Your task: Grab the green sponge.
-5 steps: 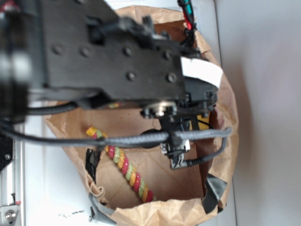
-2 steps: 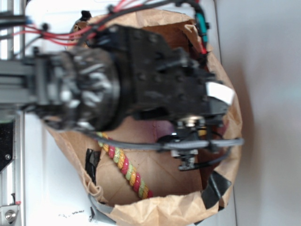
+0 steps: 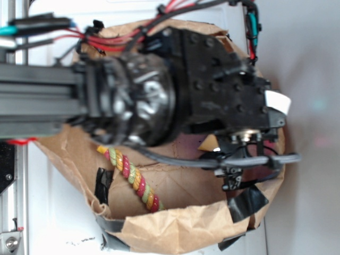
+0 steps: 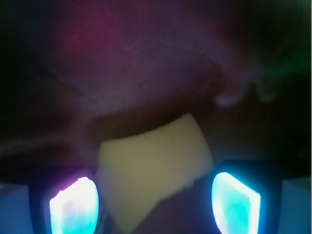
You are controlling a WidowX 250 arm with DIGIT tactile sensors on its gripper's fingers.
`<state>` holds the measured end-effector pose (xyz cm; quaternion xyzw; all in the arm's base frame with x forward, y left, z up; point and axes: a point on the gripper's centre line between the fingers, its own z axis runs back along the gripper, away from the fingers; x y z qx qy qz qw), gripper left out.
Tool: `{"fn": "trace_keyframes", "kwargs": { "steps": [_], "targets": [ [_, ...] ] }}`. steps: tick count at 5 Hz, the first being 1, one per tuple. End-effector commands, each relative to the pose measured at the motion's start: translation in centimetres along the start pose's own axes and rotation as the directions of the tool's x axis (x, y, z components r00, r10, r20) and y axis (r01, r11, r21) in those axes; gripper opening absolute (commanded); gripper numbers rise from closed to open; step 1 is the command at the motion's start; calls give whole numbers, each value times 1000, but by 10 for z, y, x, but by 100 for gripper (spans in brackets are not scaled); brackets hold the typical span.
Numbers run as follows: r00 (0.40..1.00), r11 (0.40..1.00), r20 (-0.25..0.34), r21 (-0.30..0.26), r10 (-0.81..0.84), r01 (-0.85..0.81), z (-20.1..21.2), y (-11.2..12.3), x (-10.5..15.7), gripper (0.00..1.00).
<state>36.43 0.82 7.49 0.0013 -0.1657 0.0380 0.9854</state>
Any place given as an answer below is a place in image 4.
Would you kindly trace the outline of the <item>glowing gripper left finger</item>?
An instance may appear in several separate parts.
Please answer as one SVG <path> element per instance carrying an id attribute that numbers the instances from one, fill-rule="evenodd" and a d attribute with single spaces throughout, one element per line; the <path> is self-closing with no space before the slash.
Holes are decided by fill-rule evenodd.
<path id="1" fill-rule="evenodd" d="M 37 168 L 29 198 L 37 234 L 93 234 L 99 220 L 99 192 L 85 168 Z"/>

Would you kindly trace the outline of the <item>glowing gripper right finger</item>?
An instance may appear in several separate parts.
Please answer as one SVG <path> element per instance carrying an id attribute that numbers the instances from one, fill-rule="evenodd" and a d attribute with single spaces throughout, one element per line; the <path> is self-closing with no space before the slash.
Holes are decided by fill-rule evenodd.
<path id="1" fill-rule="evenodd" d="M 281 177 L 276 160 L 226 160 L 215 169 L 211 205 L 222 234 L 275 234 Z"/>

